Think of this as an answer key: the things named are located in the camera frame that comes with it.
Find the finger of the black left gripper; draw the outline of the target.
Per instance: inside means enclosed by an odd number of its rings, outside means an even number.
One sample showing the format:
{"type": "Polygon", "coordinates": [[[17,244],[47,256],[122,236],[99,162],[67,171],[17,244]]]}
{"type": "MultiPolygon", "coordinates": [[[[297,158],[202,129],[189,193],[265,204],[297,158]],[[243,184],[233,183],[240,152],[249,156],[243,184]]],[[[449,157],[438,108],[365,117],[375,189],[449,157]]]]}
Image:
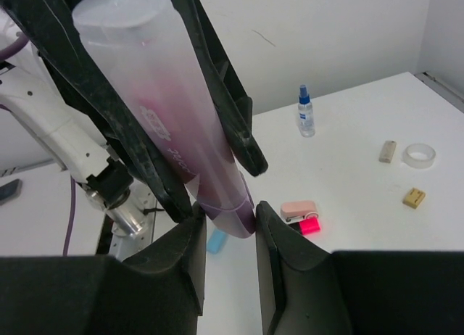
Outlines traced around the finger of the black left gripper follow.
{"type": "Polygon", "coordinates": [[[122,158],[137,169],[176,223],[192,216],[180,178],[84,49],[71,16],[82,0],[1,0],[1,6],[32,41],[59,88],[79,94],[78,102],[98,129],[117,139],[122,158]]]}
{"type": "Polygon", "coordinates": [[[268,162],[252,135],[252,98],[246,93],[200,0],[171,0],[180,13],[228,144],[252,176],[268,162]]]}

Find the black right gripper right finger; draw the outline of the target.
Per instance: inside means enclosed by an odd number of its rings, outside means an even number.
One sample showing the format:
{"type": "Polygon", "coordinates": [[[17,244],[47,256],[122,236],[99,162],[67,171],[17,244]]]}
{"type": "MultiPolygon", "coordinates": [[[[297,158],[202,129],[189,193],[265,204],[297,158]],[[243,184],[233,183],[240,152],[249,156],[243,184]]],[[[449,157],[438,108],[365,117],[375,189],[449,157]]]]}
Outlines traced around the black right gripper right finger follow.
{"type": "Polygon", "coordinates": [[[329,253],[256,208],[264,334],[461,334],[463,253],[329,253]]]}

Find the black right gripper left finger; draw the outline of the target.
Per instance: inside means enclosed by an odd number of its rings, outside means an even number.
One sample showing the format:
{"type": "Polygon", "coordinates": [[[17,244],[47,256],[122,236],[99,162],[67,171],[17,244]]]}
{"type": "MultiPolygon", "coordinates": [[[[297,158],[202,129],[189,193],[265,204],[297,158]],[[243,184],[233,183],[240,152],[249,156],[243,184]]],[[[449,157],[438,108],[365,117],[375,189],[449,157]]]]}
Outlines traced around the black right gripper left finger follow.
{"type": "Polygon", "coordinates": [[[195,334],[203,313],[206,217],[200,206],[126,260],[109,255],[1,259],[3,334],[195,334]]]}

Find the purple translucent highlighter pen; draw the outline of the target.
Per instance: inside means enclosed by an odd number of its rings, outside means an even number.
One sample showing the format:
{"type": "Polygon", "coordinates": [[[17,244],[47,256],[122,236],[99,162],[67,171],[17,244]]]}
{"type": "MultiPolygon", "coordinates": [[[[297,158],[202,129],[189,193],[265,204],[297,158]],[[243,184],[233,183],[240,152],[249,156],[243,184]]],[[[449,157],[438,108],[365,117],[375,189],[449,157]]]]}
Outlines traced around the purple translucent highlighter pen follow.
{"type": "Polygon", "coordinates": [[[245,239],[253,206],[181,15],[170,0],[82,0],[80,40],[190,194],[245,239]]]}

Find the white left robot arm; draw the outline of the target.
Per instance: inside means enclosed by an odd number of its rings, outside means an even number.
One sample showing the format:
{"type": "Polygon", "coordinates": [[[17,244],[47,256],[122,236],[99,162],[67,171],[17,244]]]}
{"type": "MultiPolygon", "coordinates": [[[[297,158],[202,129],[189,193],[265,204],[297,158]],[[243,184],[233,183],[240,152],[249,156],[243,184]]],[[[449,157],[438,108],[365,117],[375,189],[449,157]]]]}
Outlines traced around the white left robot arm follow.
{"type": "Polygon", "coordinates": [[[200,0],[1,0],[45,70],[16,66],[1,103],[125,232],[144,182],[175,222],[191,200],[221,231],[256,229],[242,171],[267,161],[247,96],[200,0]]]}

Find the pink black highlighter pen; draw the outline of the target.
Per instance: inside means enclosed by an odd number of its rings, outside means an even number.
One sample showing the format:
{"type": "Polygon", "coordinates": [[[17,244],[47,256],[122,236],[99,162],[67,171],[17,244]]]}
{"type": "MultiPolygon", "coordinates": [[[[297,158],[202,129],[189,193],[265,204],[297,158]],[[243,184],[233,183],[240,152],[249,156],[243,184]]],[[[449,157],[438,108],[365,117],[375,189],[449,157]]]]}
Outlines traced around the pink black highlighter pen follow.
{"type": "Polygon", "coordinates": [[[320,231],[320,224],[317,218],[308,218],[298,222],[297,228],[303,236],[317,233],[320,231]]]}

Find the blue cap spray bottle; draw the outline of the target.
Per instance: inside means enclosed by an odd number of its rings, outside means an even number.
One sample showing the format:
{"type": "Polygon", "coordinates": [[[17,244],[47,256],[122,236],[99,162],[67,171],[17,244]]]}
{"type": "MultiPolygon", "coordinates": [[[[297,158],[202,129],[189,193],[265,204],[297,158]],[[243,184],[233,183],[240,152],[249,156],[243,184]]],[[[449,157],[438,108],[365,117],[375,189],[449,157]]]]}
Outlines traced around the blue cap spray bottle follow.
{"type": "Polygon", "coordinates": [[[300,133],[304,137],[313,137],[315,135],[313,107],[306,85],[299,87],[298,115],[300,133]]]}

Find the light blue highlighter pen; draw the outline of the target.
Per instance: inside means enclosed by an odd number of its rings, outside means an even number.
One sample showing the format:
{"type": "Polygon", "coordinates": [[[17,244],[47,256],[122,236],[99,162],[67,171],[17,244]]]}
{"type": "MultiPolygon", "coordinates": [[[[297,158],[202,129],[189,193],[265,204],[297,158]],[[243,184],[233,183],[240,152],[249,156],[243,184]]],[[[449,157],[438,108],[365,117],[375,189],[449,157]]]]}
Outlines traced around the light blue highlighter pen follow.
{"type": "Polygon", "coordinates": [[[227,233],[215,229],[207,241],[207,251],[212,255],[218,254],[224,247],[227,238],[227,233]]]}

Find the pink mini stapler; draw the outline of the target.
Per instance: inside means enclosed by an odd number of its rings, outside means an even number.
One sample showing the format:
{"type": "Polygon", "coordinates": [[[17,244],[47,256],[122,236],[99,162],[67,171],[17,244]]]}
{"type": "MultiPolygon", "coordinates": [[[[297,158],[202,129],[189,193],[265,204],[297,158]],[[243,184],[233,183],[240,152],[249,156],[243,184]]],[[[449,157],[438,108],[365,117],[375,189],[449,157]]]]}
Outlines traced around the pink mini stapler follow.
{"type": "Polygon", "coordinates": [[[304,200],[295,202],[284,202],[281,205],[282,218],[290,223],[297,218],[306,220],[309,218],[318,218],[319,213],[314,201],[304,200]]]}

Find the tan small eraser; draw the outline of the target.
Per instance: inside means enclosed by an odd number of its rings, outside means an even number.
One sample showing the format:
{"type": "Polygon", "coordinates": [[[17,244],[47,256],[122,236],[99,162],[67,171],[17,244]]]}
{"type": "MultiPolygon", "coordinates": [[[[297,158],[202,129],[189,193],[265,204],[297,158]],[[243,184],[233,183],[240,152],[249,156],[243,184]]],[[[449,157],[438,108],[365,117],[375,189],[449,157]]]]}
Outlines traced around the tan small eraser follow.
{"type": "Polygon", "coordinates": [[[406,193],[402,203],[410,208],[417,209],[425,197],[426,193],[424,191],[412,188],[406,193]]]}

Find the beige rectangular eraser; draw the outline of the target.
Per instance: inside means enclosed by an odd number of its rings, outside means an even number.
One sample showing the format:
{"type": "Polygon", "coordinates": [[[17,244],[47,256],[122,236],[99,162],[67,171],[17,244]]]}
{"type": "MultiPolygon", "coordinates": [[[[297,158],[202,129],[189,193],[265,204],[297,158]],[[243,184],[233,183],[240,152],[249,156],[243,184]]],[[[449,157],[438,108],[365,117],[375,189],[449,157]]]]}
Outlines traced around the beige rectangular eraser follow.
{"type": "Polygon", "coordinates": [[[382,163],[391,163],[396,150],[396,141],[385,141],[381,148],[381,152],[378,157],[378,161],[382,163]]]}

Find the clear tape roll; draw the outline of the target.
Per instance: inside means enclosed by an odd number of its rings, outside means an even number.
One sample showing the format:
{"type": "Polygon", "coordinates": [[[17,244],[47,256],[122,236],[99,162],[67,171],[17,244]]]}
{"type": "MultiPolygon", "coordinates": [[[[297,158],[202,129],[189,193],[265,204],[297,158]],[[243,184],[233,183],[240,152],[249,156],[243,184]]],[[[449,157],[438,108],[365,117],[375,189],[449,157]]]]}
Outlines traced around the clear tape roll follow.
{"type": "Polygon", "coordinates": [[[436,151],[427,144],[408,145],[402,153],[402,161],[411,168],[428,169],[436,159],[436,151]]]}

